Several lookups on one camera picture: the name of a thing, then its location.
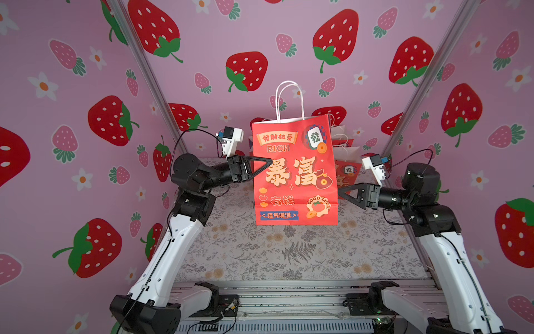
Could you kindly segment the red paper gift bag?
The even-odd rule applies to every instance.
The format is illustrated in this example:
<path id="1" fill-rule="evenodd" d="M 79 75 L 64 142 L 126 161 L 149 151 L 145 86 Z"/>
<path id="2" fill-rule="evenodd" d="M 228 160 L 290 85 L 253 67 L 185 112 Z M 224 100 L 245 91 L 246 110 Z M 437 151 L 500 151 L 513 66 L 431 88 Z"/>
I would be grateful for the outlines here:
<path id="1" fill-rule="evenodd" d="M 338 190 L 330 121 L 300 114 L 252 125 L 253 155 L 273 160 L 254 178 L 257 225 L 338 224 Z"/>

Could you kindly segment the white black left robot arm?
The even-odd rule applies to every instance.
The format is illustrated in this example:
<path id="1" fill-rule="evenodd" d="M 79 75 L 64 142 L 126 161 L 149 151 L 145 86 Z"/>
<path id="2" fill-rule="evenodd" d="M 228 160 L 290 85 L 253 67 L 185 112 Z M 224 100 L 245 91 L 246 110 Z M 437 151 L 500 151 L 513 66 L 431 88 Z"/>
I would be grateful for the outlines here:
<path id="1" fill-rule="evenodd" d="M 117 321 L 113 333 L 175 333 L 186 318 L 219 309 L 218 287 L 211 283 L 196 283 L 172 301 L 175 278 L 213 211 L 216 196 L 212 189 L 251 181 L 272 163 L 270 158 L 240 155 L 215 166 L 204 164 L 194 154 L 176 158 L 171 180 L 179 192 L 167 218 L 167 231 L 128 294 L 112 300 L 110 311 Z"/>

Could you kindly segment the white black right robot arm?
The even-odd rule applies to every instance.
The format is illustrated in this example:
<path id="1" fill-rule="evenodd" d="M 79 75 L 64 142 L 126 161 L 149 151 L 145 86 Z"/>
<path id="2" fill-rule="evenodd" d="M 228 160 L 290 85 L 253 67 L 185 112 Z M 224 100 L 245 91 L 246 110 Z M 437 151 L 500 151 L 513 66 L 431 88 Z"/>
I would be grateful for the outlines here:
<path id="1" fill-rule="evenodd" d="M 338 190 L 363 210 L 401 212 L 433 265 L 448 310 L 431 310 L 393 281 L 371 284 L 367 308 L 376 315 L 400 315 L 422 333 L 509 333 L 472 271 L 455 214 L 437 201 L 439 181 L 429 164 L 410 163 L 399 189 L 359 183 Z"/>

